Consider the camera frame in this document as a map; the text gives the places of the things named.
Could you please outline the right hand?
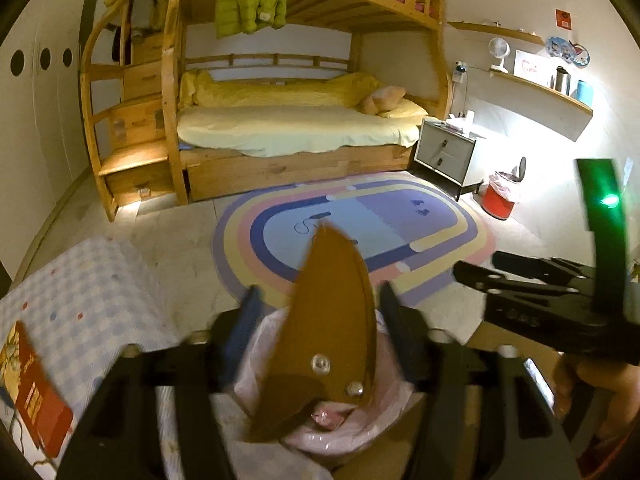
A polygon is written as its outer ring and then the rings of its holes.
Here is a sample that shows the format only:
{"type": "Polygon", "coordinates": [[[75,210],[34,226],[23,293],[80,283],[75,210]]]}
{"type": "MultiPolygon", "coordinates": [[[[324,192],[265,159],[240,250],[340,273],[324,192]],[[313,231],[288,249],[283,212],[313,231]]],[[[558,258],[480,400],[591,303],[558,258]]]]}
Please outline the right hand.
{"type": "Polygon", "coordinates": [[[612,393],[597,437],[609,441],[626,434],[639,413],[639,367],[563,354],[553,371],[554,412],[560,419],[570,411],[578,380],[612,393]]]}

